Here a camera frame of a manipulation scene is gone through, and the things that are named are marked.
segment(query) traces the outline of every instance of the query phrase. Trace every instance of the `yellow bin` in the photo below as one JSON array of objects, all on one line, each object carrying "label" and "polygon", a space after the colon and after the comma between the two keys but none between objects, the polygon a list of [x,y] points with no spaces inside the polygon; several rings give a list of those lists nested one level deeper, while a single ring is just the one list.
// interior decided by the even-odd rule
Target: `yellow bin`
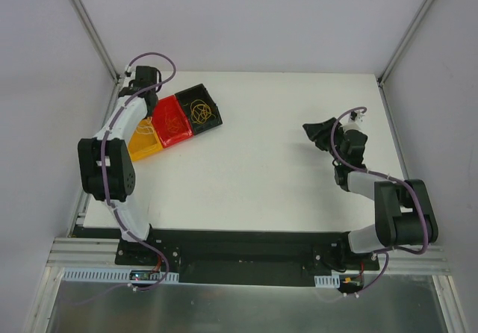
[{"label": "yellow bin", "polygon": [[151,118],[143,119],[137,125],[136,130],[128,144],[129,156],[132,161],[138,161],[155,154],[163,149],[161,141],[152,126]]}]

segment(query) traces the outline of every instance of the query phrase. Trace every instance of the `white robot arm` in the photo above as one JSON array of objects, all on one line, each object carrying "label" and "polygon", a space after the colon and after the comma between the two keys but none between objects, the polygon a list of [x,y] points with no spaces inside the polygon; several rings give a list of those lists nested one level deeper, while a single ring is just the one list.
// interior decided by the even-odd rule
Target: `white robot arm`
[{"label": "white robot arm", "polygon": [[[134,85],[119,92],[117,106],[105,126],[93,138],[81,139],[78,143],[84,191],[108,207],[118,222],[123,240],[129,242],[137,241],[132,236],[145,240],[149,234],[147,213],[138,205],[134,194],[136,176],[128,153],[128,143],[138,123],[151,116],[158,103],[154,86],[161,80],[161,74],[158,78],[157,73],[159,71],[156,68],[138,66],[134,80],[130,81]],[[108,195],[105,193],[101,156],[105,135]]]}]

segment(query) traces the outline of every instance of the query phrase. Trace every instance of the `metal frame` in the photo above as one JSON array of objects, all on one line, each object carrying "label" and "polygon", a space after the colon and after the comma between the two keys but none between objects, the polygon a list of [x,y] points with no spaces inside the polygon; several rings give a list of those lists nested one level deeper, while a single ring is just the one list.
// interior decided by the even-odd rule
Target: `metal frame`
[{"label": "metal frame", "polygon": [[452,276],[433,276],[433,283],[449,333],[470,332]]},{"label": "metal frame", "polygon": [[110,55],[106,51],[105,45],[103,44],[101,38],[98,35],[98,32],[91,21],[90,16],[83,4],[82,0],[70,0],[75,10],[78,18],[83,25],[84,31],[87,33],[88,37],[91,40],[91,44],[98,52],[100,59],[102,60],[103,64],[105,65],[106,70],[110,73],[112,79],[117,80],[119,78],[119,73],[115,70],[113,61],[111,60]]},{"label": "metal frame", "polygon": [[[72,2],[75,12],[78,14],[78,18],[84,26],[84,30],[92,41],[93,47],[99,53],[107,71],[112,78],[117,80],[114,90],[111,93],[110,103],[105,114],[106,120],[114,108],[117,91],[122,86],[122,79],[115,70],[114,64],[94,28],[82,1],[70,1]],[[394,138],[394,144],[397,149],[404,177],[408,177],[406,164],[401,151],[400,138],[397,134],[393,117],[386,101],[386,95],[383,91],[383,84],[394,70],[400,57],[409,47],[411,39],[424,18],[426,18],[434,1],[435,0],[423,0],[423,3],[418,9],[414,19],[407,28],[386,68],[377,81],[385,112],[391,126],[391,133]],[[75,216],[72,220],[72,225],[70,226],[70,234],[73,233],[75,227],[78,228],[82,226],[88,200],[88,195],[84,193],[80,195],[74,213]],[[40,282],[40,288],[34,302],[34,308],[28,318],[25,332],[43,333],[46,331],[58,292],[60,279],[63,276],[64,267],[88,267],[93,270],[108,268],[117,270],[118,266],[114,264],[117,245],[117,239],[57,238],[53,243],[49,259],[47,260],[46,268]],[[121,266],[121,269],[124,268],[141,269],[142,267]],[[391,260],[386,274],[432,275],[447,328],[450,332],[469,332],[456,294],[453,277],[450,275],[450,268],[444,250],[440,246],[431,246],[429,251],[423,256],[407,255],[404,252],[391,252]]]},{"label": "metal frame", "polygon": [[[117,266],[114,259],[118,239],[57,238],[53,242],[47,267],[91,267],[144,269],[143,266]],[[440,246],[430,246],[422,255],[390,252],[388,275],[448,276],[450,267]]]},{"label": "metal frame", "polygon": [[398,60],[401,58],[405,50],[409,47],[409,44],[413,36],[417,32],[417,29],[420,27],[421,23],[425,19],[429,9],[431,8],[434,2],[435,0],[423,0],[423,2],[421,3],[417,13],[413,17],[412,21],[410,22],[408,28],[405,31],[405,34],[400,39],[398,46],[395,48],[394,53],[392,54],[390,60],[385,66],[384,71],[379,76],[380,85],[383,85],[385,83],[385,81],[390,76],[391,72],[394,70],[394,67],[397,64]]}]

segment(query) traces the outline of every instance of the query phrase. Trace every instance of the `black bin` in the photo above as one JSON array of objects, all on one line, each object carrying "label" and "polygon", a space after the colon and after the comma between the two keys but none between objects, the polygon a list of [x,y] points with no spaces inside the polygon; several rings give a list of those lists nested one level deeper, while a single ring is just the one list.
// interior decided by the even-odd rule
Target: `black bin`
[{"label": "black bin", "polygon": [[219,109],[204,84],[198,84],[175,94],[187,120],[197,135],[223,123]]}]

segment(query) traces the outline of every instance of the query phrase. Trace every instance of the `wire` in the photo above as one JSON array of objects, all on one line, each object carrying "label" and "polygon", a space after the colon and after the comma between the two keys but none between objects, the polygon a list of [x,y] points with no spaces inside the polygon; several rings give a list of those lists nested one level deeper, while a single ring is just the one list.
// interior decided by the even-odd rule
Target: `wire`
[{"label": "wire", "polygon": [[364,290],[368,289],[369,287],[372,287],[380,279],[380,277],[383,276],[383,274],[387,270],[388,262],[390,261],[390,256],[388,255],[388,252],[380,252],[380,253],[385,255],[385,263],[383,264],[382,270],[380,271],[379,275],[371,283],[369,283],[365,287],[363,287],[360,290],[360,292],[363,292]]},{"label": "wire", "polygon": [[[365,172],[365,173],[368,173],[368,174],[371,174],[371,175],[378,176],[380,178],[385,178],[389,181],[394,181],[397,184],[400,184],[400,185],[402,185],[406,188],[406,190],[410,193],[410,196],[412,197],[412,200],[413,200],[413,203],[414,203],[415,207],[417,208],[418,218],[420,219],[421,228],[423,230],[423,244],[422,244],[422,248],[419,249],[418,251],[415,251],[414,249],[409,249],[407,247],[402,247],[402,246],[396,246],[395,249],[400,249],[402,251],[412,253],[413,255],[422,255],[423,253],[426,252],[426,249],[428,248],[428,230],[426,228],[425,216],[423,215],[423,211],[421,209],[420,202],[418,201],[417,194],[413,191],[413,188],[410,185],[408,185],[406,182],[404,182],[404,180],[400,180],[399,178],[394,178],[393,176],[386,175],[386,174],[383,174],[383,173],[377,172],[377,171],[370,171],[370,170],[367,170],[367,169],[360,169],[356,166],[353,166],[353,165],[347,163],[338,154],[338,151],[335,148],[334,134],[335,134],[335,130],[338,127],[338,124],[340,123],[341,119],[343,119],[347,114],[352,113],[352,112],[356,112],[356,111],[361,111],[362,113],[365,113],[367,111],[367,108],[366,107],[357,107],[357,108],[353,108],[353,109],[350,109],[350,110],[346,111],[345,113],[340,115],[337,118],[337,120],[335,120],[334,125],[332,126],[332,132],[330,133],[330,144],[331,144],[332,151],[334,153],[335,159],[337,159],[337,161],[339,161],[340,163],[342,163],[346,167],[349,167],[352,170],[359,171],[359,172]],[[387,252],[389,250],[390,250],[390,248],[380,249],[380,250],[377,250],[376,253],[383,253],[383,252]]]},{"label": "wire", "polygon": [[161,263],[162,262],[163,262],[163,260],[161,260],[161,256],[158,256],[158,263],[156,264],[156,267],[151,270],[150,275],[153,274],[153,273],[158,273],[159,269],[161,268]]},{"label": "wire", "polygon": [[356,278],[360,278],[360,280],[364,281],[364,278],[363,278],[363,274],[364,274],[364,271],[365,271],[365,265],[363,262],[360,262],[360,273],[358,276],[355,276],[355,277],[350,277],[350,279],[356,279]]},{"label": "wire", "polygon": [[330,270],[337,271],[337,272],[339,272],[339,273],[345,273],[345,272],[347,271],[347,268],[345,268],[345,267],[342,267],[342,268],[337,267],[337,266],[334,267],[334,265],[332,265],[332,264],[330,264],[329,262],[325,261],[323,258],[320,258],[320,262],[322,262],[322,264],[323,264],[325,267],[329,268]]}]

